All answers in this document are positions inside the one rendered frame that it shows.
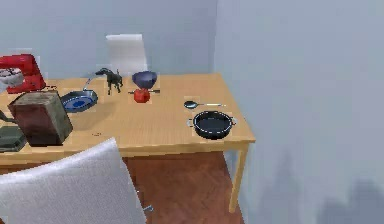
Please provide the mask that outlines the silver ladle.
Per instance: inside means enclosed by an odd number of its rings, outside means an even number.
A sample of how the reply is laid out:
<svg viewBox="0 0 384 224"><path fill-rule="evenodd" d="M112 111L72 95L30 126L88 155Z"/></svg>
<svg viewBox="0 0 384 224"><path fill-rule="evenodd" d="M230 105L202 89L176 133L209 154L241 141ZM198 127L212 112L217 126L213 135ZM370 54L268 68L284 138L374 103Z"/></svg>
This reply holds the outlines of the silver ladle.
<svg viewBox="0 0 384 224"><path fill-rule="evenodd" d="M198 106L226 106L224 104L219 104L219 103L197 103L195 101L185 101L184 102L184 107L187 109L195 109Z"/></svg>

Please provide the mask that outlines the black round pan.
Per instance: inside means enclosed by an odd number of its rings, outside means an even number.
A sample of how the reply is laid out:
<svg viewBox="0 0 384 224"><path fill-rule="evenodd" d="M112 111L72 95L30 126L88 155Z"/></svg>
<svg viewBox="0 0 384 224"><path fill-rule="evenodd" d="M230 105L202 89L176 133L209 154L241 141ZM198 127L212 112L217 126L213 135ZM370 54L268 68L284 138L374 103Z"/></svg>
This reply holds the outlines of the black round pan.
<svg viewBox="0 0 384 224"><path fill-rule="evenodd" d="M225 138L237 123L235 117L220 111L202 111L186 122L198 136L209 140Z"/></svg>

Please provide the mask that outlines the light wooden table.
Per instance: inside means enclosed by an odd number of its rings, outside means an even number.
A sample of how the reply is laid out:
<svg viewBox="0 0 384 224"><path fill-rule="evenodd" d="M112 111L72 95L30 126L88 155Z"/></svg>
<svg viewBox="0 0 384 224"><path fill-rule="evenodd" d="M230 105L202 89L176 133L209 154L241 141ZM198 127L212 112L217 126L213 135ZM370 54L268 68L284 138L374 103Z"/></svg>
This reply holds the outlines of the light wooden table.
<svg viewBox="0 0 384 224"><path fill-rule="evenodd" d="M55 161L90 148L111 137L116 139L124 157L168 155L197 152L224 152L234 149L239 158L232 183L229 211L234 212L249 146L255 136L243 117L224 78L220 74L160 75L155 84L160 93L147 103L137 103L128 94L135 88L129 77L120 93L108 94L103 77L94 79L89 88L99 97L92 108L72 113L73 132L62 146L25 146L16 153L0 153L0 169L8 166ZM185 101L219 103L226 106L184 107ZM218 110L235 117L238 123L222 140L198 136L186 122L205 110Z"/></svg>

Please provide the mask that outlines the red round object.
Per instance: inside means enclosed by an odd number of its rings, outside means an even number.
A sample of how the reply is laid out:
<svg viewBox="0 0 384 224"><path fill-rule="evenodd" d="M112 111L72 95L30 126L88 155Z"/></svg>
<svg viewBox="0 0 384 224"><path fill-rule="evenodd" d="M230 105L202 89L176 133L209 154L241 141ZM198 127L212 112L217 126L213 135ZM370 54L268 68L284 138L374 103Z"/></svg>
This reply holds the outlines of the red round object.
<svg viewBox="0 0 384 224"><path fill-rule="evenodd" d="M134 100L137 103L146 103L150 99L150 93L147 89L136 89L134 91Z"/></svg>

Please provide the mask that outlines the blue bowl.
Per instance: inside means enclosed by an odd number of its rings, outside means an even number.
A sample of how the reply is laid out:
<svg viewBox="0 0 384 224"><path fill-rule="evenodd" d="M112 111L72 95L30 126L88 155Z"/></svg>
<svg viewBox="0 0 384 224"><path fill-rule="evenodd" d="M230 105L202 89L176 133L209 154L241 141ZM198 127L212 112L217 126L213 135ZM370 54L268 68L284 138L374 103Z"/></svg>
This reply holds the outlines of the blue bowl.
<svg viewBox="0 0 384 224"><path fill-rule="evenodd" d="M151 89L157 81L157 74L152 71L137 72L132 75L132 81L139 88Z"/></svg>

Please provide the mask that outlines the black horse figurine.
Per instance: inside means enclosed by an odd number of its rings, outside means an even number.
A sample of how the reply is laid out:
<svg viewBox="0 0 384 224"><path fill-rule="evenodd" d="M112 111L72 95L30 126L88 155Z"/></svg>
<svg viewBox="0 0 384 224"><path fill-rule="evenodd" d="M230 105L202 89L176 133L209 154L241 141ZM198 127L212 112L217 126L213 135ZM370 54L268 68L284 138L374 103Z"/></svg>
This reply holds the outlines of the black horse figurine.
<svg viewBox="0 0 384 224"><path fill-rule="evenodd" d="M123 86L122 76L119 74L119 71L113 72L108 68L101 68L96 72L96 75L106 75L107 84L108 84L108 94L111 94L112 86L115 86L118 92L121 92L121 87Z"/></svg>

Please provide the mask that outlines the blue frying pan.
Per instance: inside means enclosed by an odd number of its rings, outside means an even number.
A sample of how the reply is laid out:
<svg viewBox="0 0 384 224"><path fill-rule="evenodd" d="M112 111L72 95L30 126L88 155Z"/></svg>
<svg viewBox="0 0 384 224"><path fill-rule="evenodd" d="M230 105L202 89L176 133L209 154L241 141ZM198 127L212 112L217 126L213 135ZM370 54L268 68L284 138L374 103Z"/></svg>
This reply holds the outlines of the blue frying pan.
<svg viewBox="0 0 384 224"><path fill-rule="evenodd" d="M97 104L97 93L88 89L90 82L91 78L86 81L82 90L71 91L61 97L61 102L67 113L83 112Z"/></svg>

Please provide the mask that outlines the brown box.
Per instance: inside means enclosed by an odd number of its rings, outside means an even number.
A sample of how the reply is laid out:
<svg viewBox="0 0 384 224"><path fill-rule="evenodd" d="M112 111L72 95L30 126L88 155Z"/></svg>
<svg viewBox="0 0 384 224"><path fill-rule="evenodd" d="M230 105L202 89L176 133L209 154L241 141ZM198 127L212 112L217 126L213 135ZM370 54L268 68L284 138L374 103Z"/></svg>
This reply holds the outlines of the brown box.
<svg viewBox="0 0 384 224"><path fill-rule="evenodd" d="M73 130L56 90L23 93L8 109L31 147L62 146Z"/></svg>

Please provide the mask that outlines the red stand mixer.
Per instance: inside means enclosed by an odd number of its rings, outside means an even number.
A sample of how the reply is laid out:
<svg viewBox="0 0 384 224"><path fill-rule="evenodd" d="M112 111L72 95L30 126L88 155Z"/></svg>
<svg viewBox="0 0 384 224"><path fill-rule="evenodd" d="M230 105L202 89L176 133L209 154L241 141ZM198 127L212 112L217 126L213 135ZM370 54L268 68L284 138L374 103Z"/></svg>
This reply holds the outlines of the red stand mixer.
<svg viewBox="0 0 384 224"><path fill-rule="evenodd" d="M0 83L6 85L8 94L40 91L46 87L32 54L1 56Z"/></svg>

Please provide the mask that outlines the dark green flat appliance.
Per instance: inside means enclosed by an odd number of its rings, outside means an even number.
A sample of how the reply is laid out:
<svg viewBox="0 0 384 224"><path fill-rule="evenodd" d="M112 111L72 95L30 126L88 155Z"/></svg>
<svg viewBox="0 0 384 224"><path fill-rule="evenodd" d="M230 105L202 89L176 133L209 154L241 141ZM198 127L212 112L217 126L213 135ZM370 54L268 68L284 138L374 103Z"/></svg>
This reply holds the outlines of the dark green flat appliance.
<svg viewBox="0 0 384 224"><path fill-rule="evenodd" d="M19 152L26 144L26 137L13 118L8 118L0 110L0 120L14 123L14 126L0 127L0 153Z"/></svg>

